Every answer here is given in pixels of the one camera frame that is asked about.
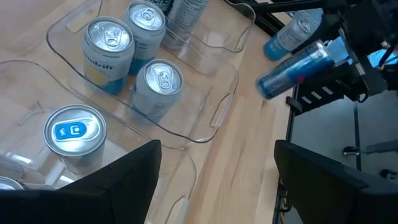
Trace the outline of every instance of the floor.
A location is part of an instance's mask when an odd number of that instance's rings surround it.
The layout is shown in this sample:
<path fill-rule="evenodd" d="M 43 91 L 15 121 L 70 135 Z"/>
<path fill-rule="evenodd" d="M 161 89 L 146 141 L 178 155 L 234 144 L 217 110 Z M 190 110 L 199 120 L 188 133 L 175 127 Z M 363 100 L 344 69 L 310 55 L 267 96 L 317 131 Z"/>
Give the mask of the floor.
<path fill-rule="evenodd" d="M 345 146 L 355 145 L 355 104 L 342 99 L 297 116 L 292 142 L 355 168 L 356 158 L 344 156 L 341 151 Z M 358 103 L 360 146 L 398 139 L 397 114 L 398 93 L 395 91 Z M 398 170 L 396 152 L 363 155 L 361 158 L 362 170 L 368 174 L 378 175 L 381 169 Z M 285 214 L 285 223 L 302 223 L 295 209 Z"/>

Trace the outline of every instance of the wooden tabletop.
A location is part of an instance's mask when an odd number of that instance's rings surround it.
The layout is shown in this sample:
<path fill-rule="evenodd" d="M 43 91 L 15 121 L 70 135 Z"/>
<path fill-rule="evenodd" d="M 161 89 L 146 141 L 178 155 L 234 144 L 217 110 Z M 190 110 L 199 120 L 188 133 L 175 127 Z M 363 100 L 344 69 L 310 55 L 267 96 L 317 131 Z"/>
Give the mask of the wooden tabletop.
<path fill-rule="evenodd" d="M 71 68 L 48 47 L 45 34 L 83 0 L 0 1 L 0 61 L 30 60 L 66 79 L 63 74 Z M 289 21 L 285 14 L 277 17 Z M 263 53 L 269 38 L 254 27 L 244 50 L 231 59 L 239 72 L 233 105 L 214 140 L 185 148 L 195 162 L 197 181 L 189 206 L 176 206 L 185 212 L 172 213 L 167 223 L 272 222 L 279 177 L 274 144 L 285 139 L 289 118 L 285 97 L 292 92 L 265 101 L 254 87 L 259 75 L 277 65 Z"/>

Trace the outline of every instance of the blue can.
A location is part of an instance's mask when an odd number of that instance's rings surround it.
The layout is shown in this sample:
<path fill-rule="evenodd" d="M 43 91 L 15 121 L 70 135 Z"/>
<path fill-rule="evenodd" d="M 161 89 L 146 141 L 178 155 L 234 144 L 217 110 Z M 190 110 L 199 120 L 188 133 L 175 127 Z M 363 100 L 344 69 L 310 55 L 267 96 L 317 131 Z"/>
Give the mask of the blue can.
<path fill-rule="evenodd" d="M 333 65 L 333 59 L 318 40 L 259 77 L 256 87 L 269 100 Z"/>
<path fill-rule="evenodd" d="M 265 44 L 265 55 L 276 61 L 296 49 L 316 31 L 321 16 L 322 9 L 296 12 L 291 22 Z"/>

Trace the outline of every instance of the silver can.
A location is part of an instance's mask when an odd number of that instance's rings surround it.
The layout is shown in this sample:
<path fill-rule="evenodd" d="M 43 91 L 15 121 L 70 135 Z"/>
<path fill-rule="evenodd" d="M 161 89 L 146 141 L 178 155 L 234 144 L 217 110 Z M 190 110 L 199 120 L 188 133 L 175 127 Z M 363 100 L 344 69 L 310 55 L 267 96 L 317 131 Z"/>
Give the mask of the silver can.
<path fill-rule="evenodd" d="M 88 175 L 101 167 L 106 139 L 105 119 L 86 105 L 58 109 L 44 126 L 44 140 L 72 173 Z"/>
<path fill-rule="evenodd" d="M 182 94 L 180 69 L 165 59 L 155 59 L 138 73 L 131 106 L 141 115 L 158 122 Z"/>
<path fill-rule="evenodd" d="M 136 51 L 131 61 L 129 74 L 139 70 L 154 59 L 165 35 L 165 16 L 155 4 L 134 1 L 127 8 L 123 21 L 131 29 Z"/>
<path fill-rule="evenodd" d="M 130 28 L 112 17 L 93 19 L 83 37 L 83 55 L 85 76 L 105 92 L 118 94 L 134 55 Z"/>
<path fill-rule="evenodd" d="M 173 0 L 147 0 L 147 1 L 154 3 L 157 7 L 159 7 L 160 10 L 162 10 L 162 12 L 165 15 L 167 15 L 173 3 Z"/>
<path fill-rule="evenodd" d="M 0 190 L 25 190 L 26 187 L 15 179 L 0 176 Z"/>
<path fill-rule="evenodd" d="M 175 0 L 167 15 L 167 32 L 163 44 L 171 50 L 179 50 L 190 36 L 209 0 Z"/>

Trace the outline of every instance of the aluminum can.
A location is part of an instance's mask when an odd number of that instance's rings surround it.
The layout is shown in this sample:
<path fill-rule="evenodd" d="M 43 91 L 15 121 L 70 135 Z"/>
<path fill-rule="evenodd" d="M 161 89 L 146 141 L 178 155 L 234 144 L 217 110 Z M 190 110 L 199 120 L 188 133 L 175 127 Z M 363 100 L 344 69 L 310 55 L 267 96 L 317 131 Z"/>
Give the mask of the aluminum can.
<path fill-rule="evenodd" d="M 44 140 L 72 173 L 88 175 L 101 167 L 106 139 L 105 119 L 87 105 L 69 105 L 50 115 Z"/>
<path fill-rule="evenodd" d="M 154 3 L 157 7 L 159 7 L 162 12 L 167 15 L 169 13 L 170 8 L 172 7 L 173 0 L 147 0 L 151 3 Z"/>
<path fill-rule="evenodd" d="M 165 16 L 159 7 L 151 2 L 134 1 L 124 13 L 123 21 L 131 29 L 135 44 L 129 74 L 137 75 L 159 51 L 166 31 Z"/>
<path fill-rule="evenodd" d="M 165 59 L 155 59 L 138 73 L 132 90 L 131 107 L 153 121 L 159 121 L 182 94 L 180 69 Z"/>
<path fill-rule="evenodd" d="M 9 178 L 0 176 L 0 190 L 25 190 L 26 187 L 24 184 L 20 183 L 19 181 Z"/>
<path fill-rule="evenodd" d="M 259 77 L 256 87 L 269 100 L 333 65 L 333 59 L 318 40 Z"/>
<path fill-rule="evenodd" d="M 306 11 L 296 12 L 293 19 L 265 44 L 265 55 L 270 60 L 280 60 L 310 38 L 319 23 Z"/>
<path fill-rule="evenodd" d="M 116 95 L 126 84 L 134 54 L 130 28 L 112 17 L 97 17 L 83 37 L 84 73 L 105 92 Z"/>
<path fill-rule="evenodd" d="M 170 50 L 179 50 L 190 36 L 209 0 L 175 0 L 167 15 L 167 31 L 162 43 Z"/>

